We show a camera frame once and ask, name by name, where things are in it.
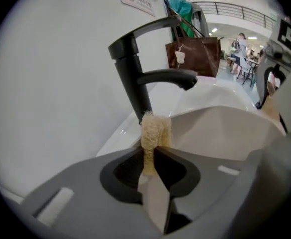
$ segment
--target black faucet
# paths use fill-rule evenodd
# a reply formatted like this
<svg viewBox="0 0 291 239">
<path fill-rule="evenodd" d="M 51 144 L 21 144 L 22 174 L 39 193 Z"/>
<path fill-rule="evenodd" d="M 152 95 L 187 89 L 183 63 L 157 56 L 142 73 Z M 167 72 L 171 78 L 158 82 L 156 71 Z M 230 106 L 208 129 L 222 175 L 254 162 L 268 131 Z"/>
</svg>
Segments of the black faucet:
<svg viewBox="0 0 291 239">
<path fill-rule="evenodd" d="M 170 82 L 188 90 L 197 82 L 197 72 L 191 70 L 163 69 L 143 73 L 137 55 L 139 53 L 135 40 L 137 37 L 156 29 L 179 26 L 180 22 L 177 16 L 156 20 L 129 32 L 109 46 L 111 58 L 115 59 L 116 69 L 140 123 L 144 113 L 152 111 L 145 84 Z"/>
</svg>

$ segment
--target sign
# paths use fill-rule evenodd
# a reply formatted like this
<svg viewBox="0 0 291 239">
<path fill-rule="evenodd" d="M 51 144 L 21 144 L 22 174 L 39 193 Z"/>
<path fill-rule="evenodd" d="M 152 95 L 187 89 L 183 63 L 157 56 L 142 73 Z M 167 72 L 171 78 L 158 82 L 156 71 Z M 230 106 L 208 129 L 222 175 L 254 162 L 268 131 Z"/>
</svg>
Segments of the sign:
<svg viewBox="0 0 291 239">
<path fill-rule="evenodd" d="M 283 20 L 280 21 L 278 41 L 291 51 L 291 25 Z"/>
<path fill-rule="evenodd" d="M 135 7 L 155 17 L 153 1 L 151 0 L 121 0 L 123 4 Z"/>
</svg>

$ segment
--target railing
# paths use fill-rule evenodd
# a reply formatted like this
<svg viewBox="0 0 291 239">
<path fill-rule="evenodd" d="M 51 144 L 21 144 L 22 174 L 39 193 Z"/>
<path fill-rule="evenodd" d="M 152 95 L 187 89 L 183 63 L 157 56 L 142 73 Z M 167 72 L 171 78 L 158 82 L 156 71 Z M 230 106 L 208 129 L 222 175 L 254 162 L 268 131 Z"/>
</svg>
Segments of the railing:
<svg viewBox="0 0 291 239">
<path fill-rule="evenodd" d="M 205 14 L 223 15 L 240 18 L 273 30 L 276 21 L 260 12 L 239 5 L 224 2 L 194 2 L 198 4 Z"/>
</svg>

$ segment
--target person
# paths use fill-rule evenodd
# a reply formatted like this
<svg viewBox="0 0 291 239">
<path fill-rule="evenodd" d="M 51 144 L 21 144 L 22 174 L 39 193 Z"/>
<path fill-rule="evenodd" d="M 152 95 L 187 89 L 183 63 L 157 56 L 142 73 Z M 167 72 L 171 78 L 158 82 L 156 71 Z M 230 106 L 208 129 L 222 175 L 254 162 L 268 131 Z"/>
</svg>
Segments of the person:
<svg viewBox="0 0 291 239">
<path fill-rule="evenodd" d="M 261 49 L 258 53 L 259 55 L 259 60 L 262 58 L 262 56 L 264 55 L 264 49 Z"/>
<path fill-rule="evenodd" d="M 258 62 L 259 59 L 260 59 L 260 53 L 258 52 L 258 53 L 257 53 L 257 56 L 255 57 L 255 60 Z"/>
<path fill-rule="evenodd" d="M 247 42 L 245 35 L 243 33 L 240 33 L 237 37 L 237 51 L 235 53 L 236 61 L 232 69 L 232 73 L 235 74 L 234 78 L 237 77 L 241 69 L 240 59 L 246 60 L 246 58 L 247 58 Z"/>
<path fill-rule="evenodd" d="M 254 59 L 254 58 L 255 58 L 254 51 L 250 50 L 249 59 Z"/>
</svg>

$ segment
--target loofah sponge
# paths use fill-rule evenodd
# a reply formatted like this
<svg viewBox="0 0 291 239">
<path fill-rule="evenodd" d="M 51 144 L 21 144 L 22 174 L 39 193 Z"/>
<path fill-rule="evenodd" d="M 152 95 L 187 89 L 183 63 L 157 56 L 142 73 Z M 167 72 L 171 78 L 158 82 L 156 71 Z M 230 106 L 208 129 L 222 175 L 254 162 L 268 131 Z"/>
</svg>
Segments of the loofah sponge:
<svg viewBox="0 0 291 239">
<path fill-rule="evenodd" d="M 141 146 L 144 150 L 144 175 L 156 173 L 154 149 L 157 146 L 172 147 L 171 118 L 146 112 L 142 118 Z"/>
</svg>

